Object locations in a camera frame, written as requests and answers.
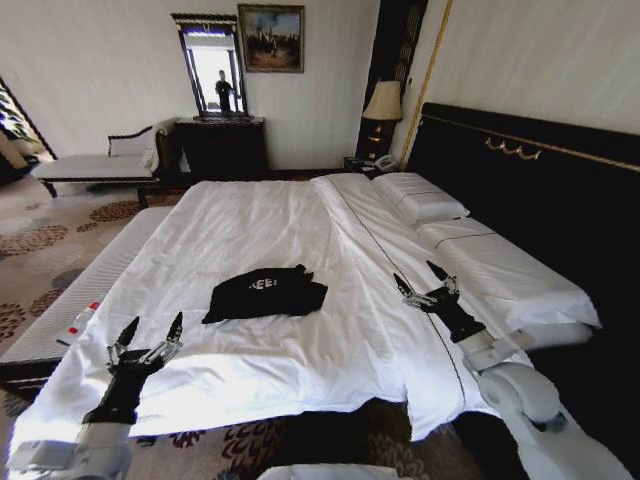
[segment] dresser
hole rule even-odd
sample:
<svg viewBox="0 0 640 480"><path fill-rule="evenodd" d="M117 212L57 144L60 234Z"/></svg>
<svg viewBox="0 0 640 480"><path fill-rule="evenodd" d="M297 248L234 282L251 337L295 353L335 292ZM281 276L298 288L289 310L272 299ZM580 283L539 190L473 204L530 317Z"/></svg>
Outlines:
<svg viewBox="0 0 640 480"><path fill-rule="evenodd" d="M193 181L265 178L263 118L183 119L176 129Z"/></svg>

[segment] lamp shade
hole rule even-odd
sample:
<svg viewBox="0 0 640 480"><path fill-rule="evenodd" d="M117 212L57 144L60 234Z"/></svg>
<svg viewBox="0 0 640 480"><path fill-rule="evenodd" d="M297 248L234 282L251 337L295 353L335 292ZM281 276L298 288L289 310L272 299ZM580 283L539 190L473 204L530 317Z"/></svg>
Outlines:
<svg viewBox="0 0 640 480"><path fill-rule="evenodd" d="M371 120L400 120L400 82L394 80L376 83L376 89L362 116Z"/></svg>

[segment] black folded cloth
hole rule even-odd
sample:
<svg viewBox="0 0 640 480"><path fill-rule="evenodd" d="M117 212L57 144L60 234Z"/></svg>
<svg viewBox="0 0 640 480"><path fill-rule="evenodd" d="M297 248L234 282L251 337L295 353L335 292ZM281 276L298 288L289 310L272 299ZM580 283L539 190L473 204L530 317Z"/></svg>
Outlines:
<svg viewBox="0 0 640 480"><path fill-rule="evenodd" d="M320 309L327 286L312 282L306 267L259 268L222 282L213 289L202 323L265 315L307 315Z"/></svg>

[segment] white duvet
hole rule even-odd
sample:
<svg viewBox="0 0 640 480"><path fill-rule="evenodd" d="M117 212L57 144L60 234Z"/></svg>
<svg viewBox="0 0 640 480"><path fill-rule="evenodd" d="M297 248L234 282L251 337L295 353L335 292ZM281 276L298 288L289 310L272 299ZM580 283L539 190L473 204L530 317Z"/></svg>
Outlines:
<svg viewBox="0 0 640 480"><path fill-rule="evenodd" d="M398 269L418 291L438 281L417 233L386 208L354 174L191 188L17 420L12 447L74 440L110 380L105 346L139 315L131 348L151 347L178 311L184 348L148 379L132 435L352 411L378 397L408 400L412 438L420 439L462 411L488 411L437 317L432 324L402 303ZM201 324L218 283L298 263L329 287L319 311Z"/></svg>

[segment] mirror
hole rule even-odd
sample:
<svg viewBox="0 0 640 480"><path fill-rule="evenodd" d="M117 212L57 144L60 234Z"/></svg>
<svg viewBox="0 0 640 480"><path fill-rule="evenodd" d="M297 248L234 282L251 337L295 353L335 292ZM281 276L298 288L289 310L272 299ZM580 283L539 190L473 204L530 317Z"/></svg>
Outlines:
<svg viewBox="0 0 640 480"><path fill-rule="evenodd" d="M247 115L235 15L174 13L201 117Z"/></svg>

